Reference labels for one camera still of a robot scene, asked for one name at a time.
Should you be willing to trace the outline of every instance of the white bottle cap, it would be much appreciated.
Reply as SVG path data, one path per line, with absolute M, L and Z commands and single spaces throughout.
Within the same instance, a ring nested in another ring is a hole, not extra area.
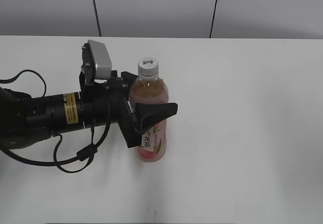
M 154 58 L 143 58 L 138 62 L 138 75 L 142 79 L 158 77 L 158 61 Z

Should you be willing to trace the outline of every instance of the yellow label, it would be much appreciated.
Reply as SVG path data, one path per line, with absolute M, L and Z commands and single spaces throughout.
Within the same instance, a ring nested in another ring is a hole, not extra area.
M 79 123 L 75 93 L 63 94 L 67 124 Z

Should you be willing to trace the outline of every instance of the plastic bottle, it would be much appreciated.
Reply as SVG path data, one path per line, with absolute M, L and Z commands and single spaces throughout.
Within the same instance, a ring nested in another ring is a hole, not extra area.
M 136 103 L 168 103 L 168 89 L 158 77 L 158 61 L 154 58 L 143 58 L 138 62 L 138 78 L 132 84 L 129 94 L 130 105 Z M 138 157 L 146 162 L 155 162 L 166 150 L 166 120 L 156 124 L 141 139 L 141 146 L 135 148 Z

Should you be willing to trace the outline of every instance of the table surface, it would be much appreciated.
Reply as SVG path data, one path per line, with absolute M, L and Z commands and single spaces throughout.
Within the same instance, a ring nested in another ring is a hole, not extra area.
M 179 105 L 166 154 L 138 160 L 116 124 L 77 174 L 0 153 L 0 223 L 322 221 L 323 40 L 1 36 L 0 78 L 34 69 L 48 95 L 78 91 L 88 39 L 106 44 L 119 72 L 136 73 L 142 57 L 159 60 Z M 43 91 L 28 73 L 5 87 Z M 59 158 L 89 141 L 89 129 L 64 134 Z M 56 142 L 15 152 L 51 161 Z

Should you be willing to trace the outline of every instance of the black wire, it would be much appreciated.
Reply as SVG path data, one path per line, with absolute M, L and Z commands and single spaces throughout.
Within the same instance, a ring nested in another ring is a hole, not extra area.
M 99 16 L 97 15 L 97 9 L 96 9 L 96 2 L 95 0 L 93 1 L 93 6 L 94 6 L 94 14 L 95 14 L 95 19 L 96 19 L 96 25 L 97 25 L 97 30 L 99 32 L 99 36 L 101 37 L 101 28 L 100 28 L 100 23 L 99 23 Z
M 0 84 L 10 84 L 10 83 L 13 83 L 13 82 L 15 82 L 19 78 L 19 76 L 21 74 L 23 74 L 25 72 L 33 73 L 33 74 L 37 75 L 42 80 L 42 82 L 44 83 L 44 93 L 42 94 L 41 97 L 44 97 L 46 95 L 46 91 L 47 91 L 46 82 L 45 82 L 45 80 L 42 78 L 42 76 L 39 73 L 37 73 L 36 71 L 33 71 L 31 69 L 25 69 L 25 70 L 19 72 L 15 77 L 13 77 L 11 79 L 0 79 Z
M 93 128 L 93 130 L 91 128 L 91 132 L 92 132 L 92 137 L 91 137 L 92 140 L 91 140 L 91 142 L 93 143 L 94 128 Z M 65 172 L 65 173 L 68 173 L 68 174 L 73 174 L 73 173 L 77 173 L 77 172 L 82 171 L 83 169 L 85 169 L 86 167 L 88 167 L 92 163 L 92 161 L 94 159 L 94 153 L 90 154 L 86 165 L 84 167 L 82 167 L 81 169 L 79 169 L 79 170 L 70 171 L 70 170 L 66 170 L 65 168 L 63 168 L 62 165 L 57 161 L 57 151 L 59 149 L 60 144 L 62 143 L 63 137 L 59 133 L 57 134 L 57 136 L 60 136 L 61 139 L 59 140 L 59 142 L 55 146 L 55 149 L 54 149 L 54 152 L 53 152 L 53 158 L 54 158 L 55 166 L 58 167 L 59 170 Z
M 215 16 L 216 16 L 217 4 L 218 4 L 218 0 L 216 0 L 216 2 L 215 2 L 215 4 L 214 4 L 214 11 L 213 11 L 212 25 L 211 25 L 211 31 L 210 31 L 210 36 L 209 36 L 209 38 L 211 38 L 211 37 L 212 37 L 212 31 L 213 31 L 213 25 L 214 25 L 214 18 L 215 18 Z
M 28 164 L 28 165 L 42 166 L 42 167 L 54 167 L 54 166 L 56 166 L 56 164 L 54 162 L 34 161 L 34 160 L 29 160 L 29 159 L 23 158 L 21 156 L 18 156 L 17 154 L 11 152 L 9 149 L 4 147 L 2 144 L 0 144 L 0 150 L 4 154 L 6 154 L 7 156 L 13 158 L 14 160 L 22 162 L 22 163 L 25 163 L 25 164 Z M 59 161 L 58 164 L 59 165 L 65 165 L 65 164 L 75 162 L 77 160 L 78 160 L 77 157 L 73 157 L 73 158 L 70 158 L 70 159 L 67 159 L 67 160 L 64 160 L 64 161 Z
M 46 83 L 45 83 L 44 79 L 42 78 L 42 76 L 39 73 L 37 73 L 36 71 L 33 71 L 33 70 L 23 70 L 23 71 L 21 71 L 19 74 L 17 74 L 15 77 L 13 77 L 11 79 L 0 80 L 0 83 L 3 83 L 3 84 L 12 83 L 12 82 L 16 81 L 17 78 L 24 72 L 34 73 L 43 81 L 44 86 L 45 86 L 45 90 L 44 90 L 44 94 L 43 94 L 42 97 L 44 97 L 45 94 L 46 94 Z M 91 144 L 90 145 L 95 146 L 95 149 L 97 149 L 102 144 L 102 142 L 105 140 L 105 138 L 106 138 L 106 136 L 107 136 L 107 134 L 109 132 L 109 129 L 110 129 L 110 124 L 111 124 L 110 104 L 109 104 L 109 99 L 108 99 L 108 97 L 106 95 L 104 87 L 102 87 L 102 93 L 104 94 L 105 99 L 106 99 L 107 117 L 106 117 L 106 124 L 105 124 L 105 128 L 104 128 L 104 132 L 103 132 L 102 136 L 100 137 L 100 139 L 98 140 L 98 142 L 96 144 L 93 144 L 94 124 L 91 127 Z M 69 171 L 69 170 L 64 169 L 62 167 L 62 165 L 66 165 L 66 164 L 75 162 L 75 161 L 80 160 L 80 159 L 79 159 L 79 157 L 73 157 L 73 158 L 70 158 L 70 159 L 67 159 L 67 160 L 57 161 L 57 151 L 58 151 L 58 148 L 59 148 L 60 144 L 62 143 L 63 137 L 59 133 L 55 133 L 55 134 L 53 134 L 53 136 L 59 136 L 60 137 L 58 143 L 56 144 L 56 146 L 54 148 L 54 152 L 53 152 L 53 160 L 54 161 L 53 162 L 34 161 L 34 160 L 29 160 L 29 159 L 23 158 L 23 157 L 15 154 L 13 152 L 11 152 L 9 149 L 4 147 L 2 144 L 0 144 L 0 150 L 4 154 L 6 154 L 7 156 L 13 158 L 16 161 L 19 161 L 19 162 L 22 162 L 22 163 L 25 163 L 25 164 L 28 164 L 28 165 L 35 165 L 35 166 L 56 166 L 61 171 L 66 172 L 66 173 L 70 173 L 70 174 L 80 172 L 80 171 L 82 171 L 83 169 L 85 169 L 86 167 L 88 167 L 92 163 L 92 161 L 94 159 L 94 154 L 96 153 L 94 151 L 89 152 L 88 161 L 87 161 L 86 165 L 83 168 L 81 168 L 79 170 L 76 170 L 76 171 Z
M 109 132 L 110 125 L 111 125 L 111 114 L 110 114 L 111 110 L 110 110 L 110 105 L 109 105 L 109 99 L 107 98 L 105 89 L 103 87 L 102 87 L 102 90 L 103 90 L 102 93 L 105 95 L 105 99 L 106 99 L 107 116 L 106 116 L 106 124 L 105 124 L 105 128 L 104 128 L 104 132 L 96 144 L 93 144 L 94 123 L 91 126 L 91 143 L 90 143 L 90 145 L 88 145 L 88 147 L 93 145 L 95 147 L 95 149 L 97 149 L 102 144 L 102 142 L 105 140 L 107 133 Z M 84 170 L 86 167 L 88 167 L 93 162 L 94 155 L 95 155 L 96 151 L 94 151 L 92 149 L 92 152 L 89 153 L 89 157 L 88 157 L 86 165 L 84 167 L 82 167 L 81 169 L 75 170 L 75 171 L 70 171 L 70 170 L 63 168 L 61 166 L 60 162 L 57 161 L 57 151 L 58 151 L 60 144 L 62 143 L 63 137 L 61 136 L 61 134 L 57 134 L 57 136 L 60 136 L 61 139 L 59 140 L 59 142 L 55 146 L 55 149 L 53 152 L 53 159 L 54 159 L 54 163 L 55 163 L 56 167 L 59 168 L 61 171 L 68 173 L 68 174 L 78 173 L 78 172 Z
M 18 79 L 18 77 L 21 74 L 23 74 L 25 72 L 33 73 L 33 74 L 37 75 L 42 80 L 42 82 L 44 83 L 44 93 L 43 93 L 42 97 L 44 97 L 45 94 L 46 94 L 46 90 L 47 90 L 46 82 L 43 79 L 43 77 L 39 73 L 37 73 L 36 71 L 34 71 L 34 70 L 25 69 L 23 71 L 20 71 L 15 77 L 13 77 L 11 79 L 0 79 L 0 83 L 2 83 L 2 84 L 10 84 L 10 83 L 13 83 L 13 82 L 15 82 Z M 30 159 L 26 159 L 24 157 L 21 157 L 21 156 L 15 154 L 15 153 L 11 152 L 9 149 L 7 149 L 6 147 L 4 147 L 2 144 L 0 144 L 0 150 L 4 154 L 6 154 L 7 156 L 13 158 L 14 160 L 19 161 L 19 162 L 22 162 L 22 163 L 25 163 L 25 164 L 28 164 L 28 165 L 45 166 L 45 167 L 47 167 L 47 166 L 48 167 L 56 166 L 56 164 L 54 162 L 34 161 L 34 160 L 30 160 Z M 70 159 L 67 159 L 67 160 L 59 161 L 58 163 L 60 165 L 65 165 L 65 164 L 69 164 L 69 163 L 75 162 L 77 160 L 78 160 L 77 157 L 73 157 L 73 158 L 70 158 Z

